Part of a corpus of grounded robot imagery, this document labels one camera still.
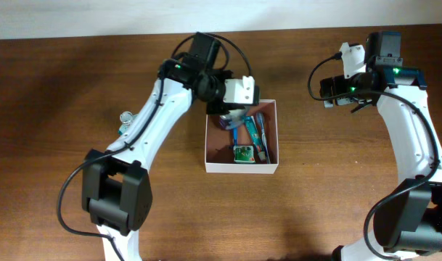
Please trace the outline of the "blue disposable razor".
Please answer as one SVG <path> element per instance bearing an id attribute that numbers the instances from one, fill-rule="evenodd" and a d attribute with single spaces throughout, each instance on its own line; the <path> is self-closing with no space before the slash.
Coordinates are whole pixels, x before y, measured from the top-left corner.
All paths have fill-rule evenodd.
<path id="1" fill-rule="evenodd" d="M 232 135 L 232 145 L 229 148 L 234 149 L 238 145 L 238 130 L 237 130 L 237 128 L 231 129 L 231 135 Z"/>

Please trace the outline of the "teal mouthwash bottle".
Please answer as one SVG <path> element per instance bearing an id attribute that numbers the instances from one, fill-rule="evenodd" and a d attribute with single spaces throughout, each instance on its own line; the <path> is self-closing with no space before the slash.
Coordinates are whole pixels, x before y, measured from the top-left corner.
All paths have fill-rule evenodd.
<path id="1" fill-rule="evenodd" d="M 130 127 L 130 125 L 132 124 L 132 122 L 135 120 L 137 115 L 129 112 L 129 111 L 125 111 L 122 112 L 120 115 L 120 121 L 121 121 L 121 125 L 118 129 L 118 133 L 120 135 L 123 135 L 128 128 Z"/>

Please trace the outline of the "teal toothpaste tube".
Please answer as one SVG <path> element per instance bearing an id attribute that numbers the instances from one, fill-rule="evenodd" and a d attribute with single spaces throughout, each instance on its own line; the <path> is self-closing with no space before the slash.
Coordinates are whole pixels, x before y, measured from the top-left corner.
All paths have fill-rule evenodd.
<path id="1" fill-rule="evenodd" d="M 265 162 L 266 161 L 266 152 L 264 149 L 262 139 L 261 139 L 258 129 L 256 127 L 255 121 L 253 119 L 253 116 L 245 116 L 244 123 L 245 123 L 248 133 L 250 134 L 251 140 L 253 142 L 255 150 L 257 151 L 260 161 Z"/>

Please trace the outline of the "blue white toothbrush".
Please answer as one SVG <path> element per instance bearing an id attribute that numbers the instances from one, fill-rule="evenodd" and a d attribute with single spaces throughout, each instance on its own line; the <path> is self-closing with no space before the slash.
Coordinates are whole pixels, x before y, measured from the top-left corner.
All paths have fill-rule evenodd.
<path id="1" fill-rule="evenodd" d="M 270 160 L 270 156 L 269 156 L 269 149 L 268 149 L 267 138 L 266 138 L 265 117 L 262 112 L 257 112 L 255 116 L 256 116 L 256 120 L 258 121 L 258 124 L 261 129 L 261 139 L 262 139 L 262 143 L 263 143 L 263 146 L 265 149 L 266 162 L 268 164 L 270 164 L 271 160 Z"/>

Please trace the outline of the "purple foam soap pump bottle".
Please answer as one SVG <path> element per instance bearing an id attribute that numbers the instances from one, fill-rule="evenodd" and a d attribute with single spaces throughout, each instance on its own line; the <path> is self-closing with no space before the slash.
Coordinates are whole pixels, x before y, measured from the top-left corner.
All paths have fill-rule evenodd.
<path id="1" fill-rule="evenodd" d="M 219 117 L 219 122 L 221 124 L 221 127 L 224 130 L 228 131 L 231 129 L 238 128 L 244 123 L 248 111 L 249 111 L 248 107 L 243 109 L 229 110 L 226 115 L 221 115 Z"/>

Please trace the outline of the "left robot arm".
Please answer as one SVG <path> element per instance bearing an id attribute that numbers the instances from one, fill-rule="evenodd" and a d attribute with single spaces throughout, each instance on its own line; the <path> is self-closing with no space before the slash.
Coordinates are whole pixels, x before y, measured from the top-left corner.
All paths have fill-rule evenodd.
<path id="1" fill-rule="evenodd" d="M 174 49 L 157 72 L 152 93 L 119 138 L 104 152 L 85 158 L 82 207 L 102 236 L 106 260 L 139 260 L 139 229 L 152 206 L 149 171 L 165 138 L 181 116 L 200 100 L 207 115 L 231 130 L 259 103 L 251 73 L 234 78 L 215 68 L 219 51 L 231 41 L 213 33 L 187 37 L 188 51 Z"/>

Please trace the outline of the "green white soap packet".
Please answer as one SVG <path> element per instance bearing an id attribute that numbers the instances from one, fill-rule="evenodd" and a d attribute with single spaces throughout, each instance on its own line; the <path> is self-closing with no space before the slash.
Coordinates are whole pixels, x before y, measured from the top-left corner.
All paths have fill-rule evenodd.
<path id="1" fill-rule="evenodd" d="M 234 146 L 234 162 L 237 164 L 254 164 L 254 148 L 253 146 Z"/>

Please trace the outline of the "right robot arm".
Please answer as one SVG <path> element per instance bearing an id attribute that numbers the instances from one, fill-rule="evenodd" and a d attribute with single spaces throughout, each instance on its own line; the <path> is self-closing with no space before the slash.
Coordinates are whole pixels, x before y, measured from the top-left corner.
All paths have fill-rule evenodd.
<path id="1" fill-rule="evenodd" d="M 405 67 L 401 34 L 381 31 L 365 44 L 343 43 L 333 59 L 343 74 L 320 83 L 327 108 L 377 108 L 393 147 L 398 185 L 364 220 L 360 240 L 337 247 L 333 260 L 411 260 L 442 252 L 442 147 L 427 104 L 423 72 Z"/>

